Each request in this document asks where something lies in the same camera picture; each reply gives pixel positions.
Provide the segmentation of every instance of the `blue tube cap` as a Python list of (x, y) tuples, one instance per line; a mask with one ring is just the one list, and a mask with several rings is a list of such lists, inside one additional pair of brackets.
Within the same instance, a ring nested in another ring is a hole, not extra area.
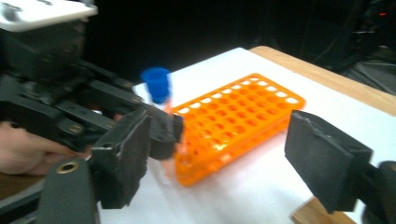
[(169, 70), (165, 68), (151, 67), (140, 74), (140, 77), (148, 86), (148, 92), (154, 104), (163, 104), (169, 98), (169, 73)]

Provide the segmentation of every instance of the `robotic arm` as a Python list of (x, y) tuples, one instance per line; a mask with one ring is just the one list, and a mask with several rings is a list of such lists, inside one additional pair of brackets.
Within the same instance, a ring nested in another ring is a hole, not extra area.
[[(75, 151), (92, 145), (87, 161), (55, 165), (46, 177), (40, 204), (53, 204), (50, 198), (78, 197), (63, 204), (73, 208), (100, 201), (104, 208), (122, 208), (139, 188), (148, 156), (163, 160), (173, 155), (183, 130), (181, 117), (142, 103), (132, 91), (133, 83), (80, 59), (84, 20), (97, 13), (91, 1), (7, 0), (0, 10), (0, 53), (6, 63), (0, 66), (0, 119)], [(101, 114), (90, 105), (99, 107)], [(112, 119), (115, 114), (123, 115), (119, 122)], [(169, 119), (172, 132), (166, 128)], [(36, 210), (40, 192), (0, 205), (1, 219), (27, 215), (14, 213), (27, 204)], [(76, 218), (65, 222), (80, 223)]]

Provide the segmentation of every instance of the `rack hole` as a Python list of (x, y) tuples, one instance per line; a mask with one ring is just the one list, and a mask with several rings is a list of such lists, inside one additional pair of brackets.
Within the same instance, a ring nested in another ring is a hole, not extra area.
[(256, 85), (250, 85), (250, 86), (248, 86), (248, 88), (250, 89), (250, 90), (257, 90), (257, 86)]
[(260, 120), (267, 120), (267, 116), (265, 116), (264, 114), (258, 114), (258, 115), (256, 116), (256, 118), (257, 118), (257, 119), (260, 119)]
[(277, 97), (275, 97), (275, 96), (270, 96), (270, 97), (267, 97), (267, 101), (268, 102), (276, 102), (277, 101)]
[(198, 108), (198, 107), (200, 107), (200, 106), (201, 106), (200, 103), (195, 103), (195, 104), (190, 105), (190, 107), (191, 107), (191, 108), (194, 108), (194, 109), (196, 109), (196, 108)]
[(260, 96), (264, 96), (264, 95), (267, 94), (267, 92), (266, 92), (266, 91), (259, 91), (258, 94), (259, 94)]
[(286, 108), (289, 107), (289, 105), (288, 105), (288, 104), (285, 104), (285, 103), (279, 103), (279, 104), (277, 104), (277, 107), (279, 107), (279, 108), (281, 108), (281, 109), (286, 109)]
[(247, 98), (249, 99), (249, 101), (256, 101), (257, 99), (256, 95), (249, 95)]
[(277, 91), (277, 88), (273, 87), (273, 86), (269, 86), (269, 87), (267, 87), (265, 89), (267, 89), (268, 91)]
[(233, 119), (233, 118), (227, 118), (226, 119), (228, 122), (230, 122), (230, 123), (235, 123), (235, 119)]
[(193, 114), (187, 114), (183, 116), (184, 119), (195, 119), (195, 115)]
[(247, 103), (245, 101), (238, 101), (238, 104), (241, 105), (241, 106), (247, 105)]
[(240, 90), (239, 92), (243, 95), (248, 94), (248, 90)]
[(234, 131), (235, 133), (243, 133), (245, 131), (245, 128), (242, 125), (237, 125), (235, 126)]
[(199, 108), (199, 109), (197, 110), (197, 114), (199, 114), (199, 115), (206, 114), (206, 110), (203, 109), (203, 108)]
[(256, 113), (257, 110), (256, 110), (255, 107), (250, 106), (250, 107), (247, 108), (247, 111), (250, 112), (250, 113)]
[(286, 102), (288, 102), (289, 104), (295, 105), (295, 104), (298, 103), (298, 100), (296, 100), (296, 99), (294, 99), (292, 97), (289, 97), (288, 99), (286, 99)]
[(236, 105), (229, 105), (228, 109), (231, 110), (231, 111), (235, 111), (235, 110), (238, 109), (238, 107)]
[(275, 115), (275, 114), (277, 114), (277, 109), (275, 109), (275, 108), (268, 108), (268, 109), (267, 109), (267, 112), (268, 112), (269, 114)]
[(212, 134), (212, 132), (210, 132), (208, 130), (201, 131), (201, 137), (203, 137), (203, 138), (210, 138), (210, 134)]
[(226, 116), (227, 113), (224, 110), (219, 110), (218, 112), (216, 112), (216, 114), (220, 115), (220, 116)]
[(234, 93), (232, 93), (232, 94), (230, 94), (230, 98), (231, 98), (231, 99), (237, 99), (237, 98), (238, 98), (238, 95), (237, 95), (237, 94), (234, 94)]
[(241, 89), (241, 86), (239, 86), (239, 85), (234, 85), (234, 86), (232, 86), (232, 88), (233, 88), (234, 90), (239, 90), (239, 89)]
[(215, 121), (216, 120), (216, 118), (214, 117), (214, 116), (206, 116), (206, 119), (207, 120), (209, 120), (209, 121)]
[(260, 81), (257, 84), (259, 84), (259, 86), (266, 86), (268, 83), (264, 82), (264, 81)]
[(224, 125), (222, 125), (222, 124), (220, 124), (220, 123), (215, 124), (215, 127), (216, 127), (217, 129), (224, 129)]
[(220, 93), (216, 93), (216, 94), (213, 94), (212, 97), (215, 98), (215, 99), (219, 99), (221, 97), (221, 94)]
[(254, 119), (248, 119), (247, 120), (247, 124), (250, 125), (250, 126), (256, 126), (257, 122)]
[(230, 89), (226, 89), (226, 90), (222, 91), (222, 93), (226, 93), (226, 94), (231, 93), (231, 92), (232, 91)]
[(288, 96), (288, 95), (287, 95), (285, 92), (283, 92), (283, 91), (277, 92), (276, 95), (277, 95), (278, 97), (287, 97), (287, 96)]
[(259, 102), (257, 103), (257, 106), (259, 106), (259, 107), (261, 107), (261, 108), (266, 107), (267, 105), (268, 105), (268, 104), (265, 103), (265, 102), (263, 102), (263, 101), (259, 101)]
[(237, 115), (239, 118), (241, 118), (241, 119), (244, 119), (244, 118), (247, 117), (247, 115), (246, 115), (245, 113), (243, 113), (243, 112), (238, 112), (236, 115)]
[(177, 112), (178, 112), (179, 114), (187, 114), (187, 113), (190, 112), (190, 110), (189, 110), (187, 107), (184, 107), (184, 108), (182, 108), (182, 109), (179, 109)]
[(210, 102), (212, 102), (212, 99), (210, 98), (205, 98), (204, 100), (201, 101), (204, 104), (209, 104)]
[(227, 105), (228, 104), (228, 100), (227, 99), (221, 98), (221, 99), (219, 99), (219, 101), (223, 105)]
[(209, 146), (210, 147), (218, 147), (220, 144), (220, 141), (218, 139), (212, 139), (209, 141)]
[(209, 107), (209, 109), (212, 109), (212, 110), (219, 108), (219, 106), (216, 104), (210, 104), (208, 107)]
[(233, 134), (232, 133), (224, 133), (223, 137), (224, 137), (224, 139), (230, 139), (233, 137)]
[(204, 126), (204, 124), (203, 124), (201, 121), (196, 121), (196, 122), (194, 122), (194, 123), (191, 125), (191, 127), (192, 127), (193, 129), (201, 128), (201, 127), (203, 127), (203, 126)]

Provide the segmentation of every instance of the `cable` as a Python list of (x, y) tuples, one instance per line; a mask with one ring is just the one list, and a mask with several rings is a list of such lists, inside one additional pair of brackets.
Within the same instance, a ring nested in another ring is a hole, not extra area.
[(396, 67), (396, 64), (394, 64), (394, 63), (367, 63), (367, 62), (362, 62), (362, 63), (371, 64), (371, 65), (383, 65), (383, 66), (395, 66)]

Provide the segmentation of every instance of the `test tube rack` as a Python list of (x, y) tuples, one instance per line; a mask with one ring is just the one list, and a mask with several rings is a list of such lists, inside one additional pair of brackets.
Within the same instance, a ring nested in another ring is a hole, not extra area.
[(303, 97), (251, 74), (173, 109), (185, 121), (175, 153), (177, 181), (191, 186), (284, 131)]

